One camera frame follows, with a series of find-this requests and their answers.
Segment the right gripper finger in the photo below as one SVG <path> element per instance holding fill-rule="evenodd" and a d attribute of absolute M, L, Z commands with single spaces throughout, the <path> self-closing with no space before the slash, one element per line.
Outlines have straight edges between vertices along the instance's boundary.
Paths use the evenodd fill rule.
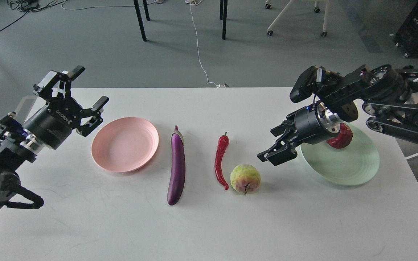
<path fill-rule="evenodd" d="M 257 158 L 261 162 L 270 162 L 273 166 L 282 165 L 288 161 L 297 158 L 296 148 L 300 144 L 296 141 L 293 142 L 276 142 L 268 150 L 257 154 Z"/>
<path fill-rule="evenodd" d="M 295 137 L 297 136 L 297 132 L 294 117 L 287 117 L 280 125 L 270 129 L 270 133 L 274 137 Z"/>

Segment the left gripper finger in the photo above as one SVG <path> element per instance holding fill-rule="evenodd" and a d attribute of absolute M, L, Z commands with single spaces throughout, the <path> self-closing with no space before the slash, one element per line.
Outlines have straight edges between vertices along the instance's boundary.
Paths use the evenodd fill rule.
<path fill-rule="evenodd" d="M 71 96 L 71 82 L 85 70 L 83 66 L 76 66 L 71 71 L 50 71 L 40 83 L 33 85 L 33 93 L 49 105 L 78 105 Z"/>
<path fill-rule="evenodd" d="M 101 96 L 92 108 L 81 109 L 79 113 L 75 114 L 78 124 L 75 125 L 76 132 L 83 137 L 86 137 L 98 127 L 103 119 L 101 113 L 104 105 L 109 101 L 109 97 Z"/>

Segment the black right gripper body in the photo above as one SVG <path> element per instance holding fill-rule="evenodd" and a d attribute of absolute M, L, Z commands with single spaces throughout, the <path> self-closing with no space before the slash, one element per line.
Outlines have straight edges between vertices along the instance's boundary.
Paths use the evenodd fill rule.
<path fill-rule="evenodd" d="M 292 126 L 295 130 L 291 141 L 297 145 L 318 144 L 336 137 L 340 131 L 340 117 L 323 102 L 315 102 L 298 109 L 287 115 L 286 119 L 293 121 Z"/>

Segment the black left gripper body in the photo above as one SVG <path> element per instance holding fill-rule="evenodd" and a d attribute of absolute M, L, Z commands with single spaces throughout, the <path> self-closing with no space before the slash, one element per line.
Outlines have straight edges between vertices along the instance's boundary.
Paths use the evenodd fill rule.
<path fill-rule="evenodd" d="M 54 98 L 33 114 L 23 124 L 23 129 L 34 135 L 46 147 L 56 150 L 72 130 L 79 126 L 79 118 L 74 115 L 83 110 L 75 99 Z"/>

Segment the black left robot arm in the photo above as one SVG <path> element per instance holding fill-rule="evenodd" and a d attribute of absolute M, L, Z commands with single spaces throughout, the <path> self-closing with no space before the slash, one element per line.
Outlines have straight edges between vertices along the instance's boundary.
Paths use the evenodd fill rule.
<path fill-rule="evenodd" d="M 50 71 L 33 92 L 45 105 L 25 123 L 15 120 L 15 112 L 0 120 L 0 209 L 38 209 L 41 196 L 24 188 L 16 170 L 24 162 L 34 162 L 43 148 L 56 150 L 75 130 L 88 136 L 102 122 L 102 96 L 91 108 L 83 108 L 71 96 L 71 83 L 85 71 L 77 66 L 71 71 Z"/>

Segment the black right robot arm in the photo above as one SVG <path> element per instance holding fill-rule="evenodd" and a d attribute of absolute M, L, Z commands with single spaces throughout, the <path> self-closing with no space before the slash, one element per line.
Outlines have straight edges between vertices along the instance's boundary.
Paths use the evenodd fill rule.
<path fill-rule="evenodd" d="M 370 116 L 368 128 L 418 144 L 418 69 L 393 69 L 365 65 L 341 76 L 323 67 L 311 66 L 297 79 L 290 100 L 301 102 L 313 96 L 312 104 L 286 116 L 271 133 L 274 145 L 257 157 L 280 165 L 297 157 L 296 147 L 337 137 L 340 125 L 358 119 L 355 100 Z"/>

